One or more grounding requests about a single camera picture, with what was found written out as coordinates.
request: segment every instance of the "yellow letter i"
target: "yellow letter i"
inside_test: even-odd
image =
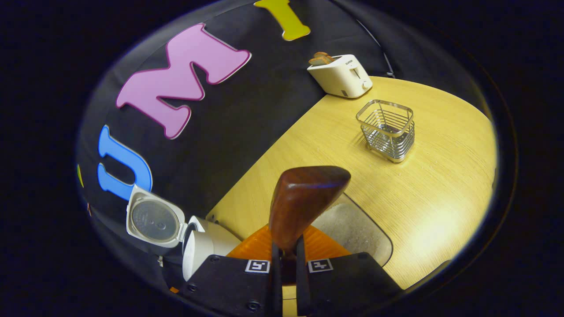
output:
[[[254,6],[269,10],[276,21],[284,30],[282,38],[286,41],[293,41],[296,38],[310,34],[311,30],[303,25],[298,16],[290,8],[290,0],[260,0]]]

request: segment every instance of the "light wood tabletop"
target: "light wood tabletop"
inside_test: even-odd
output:
[[[351,173],[345,194],[390,237],[384,270],[405,289],[452,259],[480,225],[492,196],[497,147],[476,108],[419,83],[371,77],[357,99],[326,95],[303,115],[210,211],[244,239],[268,222],[280,174],[337,165]],[[415,143],[398,164],[366,146],[355,115],[372,99],[410,107]]]

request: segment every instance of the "stainless steel basket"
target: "stainless steel basket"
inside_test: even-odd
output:
[[[369,101],[357,114],[368,145],[394,163],[403,161],[415,141],[413,110],[384,100]]]

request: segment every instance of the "toaster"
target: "toaster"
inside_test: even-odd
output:
[[[307,71],[323,90],[346,98],[362,96],[372,87],[366,71],[352,54],[332,56],[335,61],[327,65],[309,66]]]

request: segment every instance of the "brown wooden handle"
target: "brown wooden handle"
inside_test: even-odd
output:
[[[345,190],[351,174],[337,166],[308,166],[282,173],[274,189],[268,227],[289,256],[303,231]]]

